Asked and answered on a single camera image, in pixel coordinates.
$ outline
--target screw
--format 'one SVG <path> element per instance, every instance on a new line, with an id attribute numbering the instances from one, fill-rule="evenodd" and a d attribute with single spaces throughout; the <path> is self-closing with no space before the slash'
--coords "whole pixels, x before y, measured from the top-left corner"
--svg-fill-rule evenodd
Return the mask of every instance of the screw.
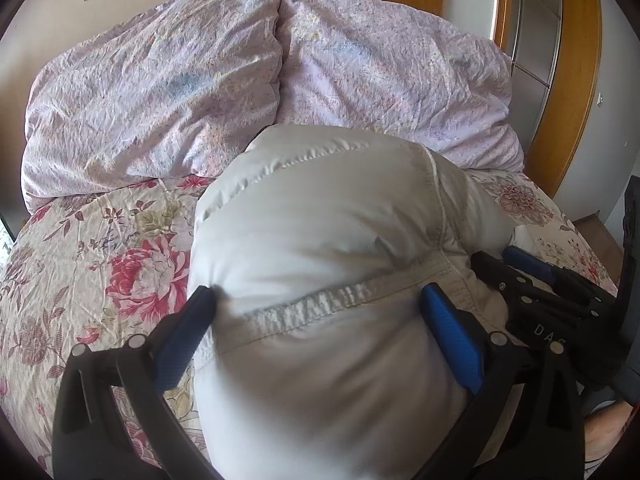
<path id="1" fill-rule="evenodd" d="M 134 334 L 132 335 L 127 344 L 130 348 L 140 348 L 146 341 L 146 336 L 143 334 Z"/>
<path id="2" fill-rule="evenodd" d="M 490 335 L 491 342 L 496 346 L 505 346 L 507 344 L 507 336 L 505 336 L 502 332 L 491 332 Z"/>
<path id="3" fill-rule="evenodd" d="M 556 355 L 560 355 L 562 352 L 564 352 L 564 346 L 562 346 L 562 343 L 559 341 L 552 341 L 549 345 L 549 348 Z"/>
<path id="4" fill-rule="evenodd" d="M 86 345 L 83 343 L 78 343 L 77 345 L 74 345 L 73 348 L 71 349 L 71 355 L 78 357 L 79 355 L 84 354 L 85 350 L 86 350 Z"/>

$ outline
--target pillow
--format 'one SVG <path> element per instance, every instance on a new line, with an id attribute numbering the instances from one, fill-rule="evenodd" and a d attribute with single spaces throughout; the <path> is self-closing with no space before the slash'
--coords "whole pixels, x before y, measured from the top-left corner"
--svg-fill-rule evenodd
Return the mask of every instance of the pillow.
<path id="1" fill-rule="evenodd" d="M 170 0 L 78 44 L 31 89 L 22 191 L 52 197 L 217 176 L 278 107 L 280 0 Z"/>
<path id="2" fill-rule="evenodd" d="M 277 123 L 369 129 L 460 168 L 521 171 L 508 58 L 446 20 L 379 0 L 282 0 Z"/>

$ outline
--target red peony print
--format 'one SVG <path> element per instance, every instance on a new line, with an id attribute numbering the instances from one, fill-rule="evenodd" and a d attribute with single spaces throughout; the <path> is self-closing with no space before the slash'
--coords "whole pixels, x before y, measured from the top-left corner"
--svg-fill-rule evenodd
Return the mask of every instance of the red peony print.
<path id="1" fill-rule="evenodd" d="M 144 182 L 138 182 L 136 184 L 131 184 L 127 186 L 129 189 L 153 189 L 158 185 L 158 180 L 145 180 Z"/>
<path id="2" fill-rule="evenodd" d="M 38 209 L 30 218 L 30 223 L 35 224 L 44 218 L 44 215 L 47 214 L 47 211 L 51 209 L 50 205 L 44 205 L 40 209 Z"/>
<path id="3" fill-rule="evenodd" d="M 208 186 L 212 183 L 212 179 L 203 176 L 189 175 L 180 181 L 176 187 L 180 189 L 197 189 L 199 187 Z"/>
<path id="4" fill-rule="evenodd" d="M 110 261 L 111 279 L 105 293 L 121 317 L 137 314 L 153 325 L 183 306 L 190 252 L 172 250 L 173 236 L 145 240 L 142 247 Z"/>
<path id="5" fill-rule="evenodd" d="M 84 335 L 82 337 L 76 337 L 76 341 L 89 345 L 98 340 L 102 334 L 102 328 L 99 326 L 85 326 L 82 328 Z"/>
<path id="6" fill-rule="evenodd" d="M 124 425 L 127 428 L 127 433 L 129 433 L 129 438 L 138 456 L 145 462 L 159 466 L 151 451 L 149 440 L 145 432 L 140 428 L 140 425 L 132 419 L 126 420 Z"/>
<path id="7" fill-rule="evenodd" d="M 603 274 L 603 272 L 601 269 L 602 264 L 599 264 L 596 256 L 591 254 L 588 254 L 587 256 L 579 254 L 578 260 L 582 266 L 581 274 L 593 283 L 599 283 L 600 275 Z"/>

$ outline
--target floral bedsheet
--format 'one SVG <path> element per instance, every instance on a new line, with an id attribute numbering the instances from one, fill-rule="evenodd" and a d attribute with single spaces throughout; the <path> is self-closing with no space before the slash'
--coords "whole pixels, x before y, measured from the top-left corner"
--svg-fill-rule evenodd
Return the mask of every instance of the floral bedsheet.
<path id="1" fill-rule="evenodd" d="M 469 171 L 548 261 L 616 292 L 570 221 L 526 176 Z M 71 347 L 120 346 L 148 333 L 186 300 L 196 202 L 210 180 L 149 180 L 105 194 L 67 196 L 36 211 L 20 232 L 0 278 L 0 407 L 51 472 L 51 424 Z M 165 398 L 206 453 L 191 369 Z M 139 455 L 156 459 L 127 402 L 116 402 Z"/>

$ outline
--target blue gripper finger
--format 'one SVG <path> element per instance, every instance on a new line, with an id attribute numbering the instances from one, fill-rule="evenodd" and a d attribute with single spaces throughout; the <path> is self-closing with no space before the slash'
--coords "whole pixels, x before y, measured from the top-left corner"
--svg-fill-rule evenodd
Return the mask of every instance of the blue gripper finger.
<path id="1" fill-rule="evenodd" d="M 177 326 L 155 358 L 156 391 L 163 393 L 180 382 L 200 340 L 216 316 L 216 295 L 200 286 L 180 311 Z"/>
<path id="2" fill-rule="evenodd" d="M 456 312 L 456 307 L 436 283 L 422 289 L 420 313 L 458 383 L 475 395 L 484 381 L 482 350 L 460 323 Z"/>
<path id="3" fill-rule="evenodd" d="M 537 259 L 532 254 L 523 251 L 521 248 L 510 246 L 502 252 L 502 260 L 515 269 L 520 269 L 530 276 L 533 276 L 547 285 L 553 286 L 556 277 L 553 274 L 553 267 L 542 260 Z"/>

